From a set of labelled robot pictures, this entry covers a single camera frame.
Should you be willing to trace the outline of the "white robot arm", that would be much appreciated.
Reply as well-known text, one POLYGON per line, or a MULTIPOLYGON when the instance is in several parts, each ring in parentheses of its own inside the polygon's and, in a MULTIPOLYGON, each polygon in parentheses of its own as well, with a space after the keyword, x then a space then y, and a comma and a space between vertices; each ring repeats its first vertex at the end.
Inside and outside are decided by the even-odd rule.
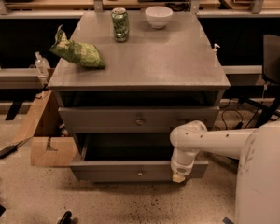
POLYGON ((235 224, 280 224, 280 120, 258 128, 209 131, 198 121, 174 128, 174 182, 192 171, 200 151, 239 161, 235 224))

